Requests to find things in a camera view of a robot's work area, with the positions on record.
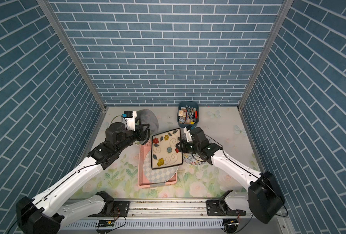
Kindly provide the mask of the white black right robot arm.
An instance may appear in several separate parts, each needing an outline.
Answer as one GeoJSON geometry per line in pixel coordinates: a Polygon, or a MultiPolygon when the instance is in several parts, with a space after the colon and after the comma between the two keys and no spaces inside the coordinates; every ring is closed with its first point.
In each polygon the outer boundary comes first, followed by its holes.
{"type": "Polygon", "coordinates": [[[285,206],[286,200],[272,173],[259,172],[237,161],[199,127],[186,127],[184,133],[186,139],[178,144],[180,152],[198,155],[200,162],[207,162],[238,181],[247,189],[249,210],[259,221],[269,223],[285,206]]]}

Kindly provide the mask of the round colourful squiggle plate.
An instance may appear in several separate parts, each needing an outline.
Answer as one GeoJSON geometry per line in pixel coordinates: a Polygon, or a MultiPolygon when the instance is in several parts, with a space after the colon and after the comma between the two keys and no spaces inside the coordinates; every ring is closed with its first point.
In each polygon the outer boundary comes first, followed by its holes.
{"type": "Polygon", "coordinates": [[[200,159],[198,154],[183,153],[183,160],[190,165],[203,165],[206,161],[200,159]]]}

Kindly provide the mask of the grey green cleaning cloth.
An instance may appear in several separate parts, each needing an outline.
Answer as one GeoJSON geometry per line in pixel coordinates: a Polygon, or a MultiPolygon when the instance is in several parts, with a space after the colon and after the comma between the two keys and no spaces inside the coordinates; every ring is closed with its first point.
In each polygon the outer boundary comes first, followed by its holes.
{"type": "Polygon", "coordinates": [[[158,133],[158,129],[159,129],[158,119],[151,110],[143,109],[143,110],[137,111],[136,122],[138,122],[139,124],[150,125],[150,137],[158,133]]]}

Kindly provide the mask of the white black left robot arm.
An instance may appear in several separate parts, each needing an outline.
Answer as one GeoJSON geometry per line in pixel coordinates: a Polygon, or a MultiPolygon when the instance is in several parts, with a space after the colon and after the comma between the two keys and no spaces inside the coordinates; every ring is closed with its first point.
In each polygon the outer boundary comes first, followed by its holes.
{"type": "Polygon", "coordinates": [[[136,141],[146,143],[150,125],[139,124],[128,130],[124,123],[116,122],[106,130],[105,141],[57,183],[32,199],[23,197],[16,204],[17,224],[25,234],[56,234],[71,223],[91,215],[113,215],[114,198],[105,191],[80,202],[65,202],[83,185],[105,171],[121,152],[136,141]]]}

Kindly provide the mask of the square floral plate black rim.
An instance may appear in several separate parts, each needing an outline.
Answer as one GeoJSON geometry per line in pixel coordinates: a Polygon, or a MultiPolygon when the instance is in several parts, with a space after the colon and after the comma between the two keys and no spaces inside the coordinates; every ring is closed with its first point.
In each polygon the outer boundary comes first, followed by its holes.
{"type": "Polygon", "coordinates": [[[152,170],[176,167],[183,164],[180,149],[181,129],[172,129],[152,136],[152,170]]]}

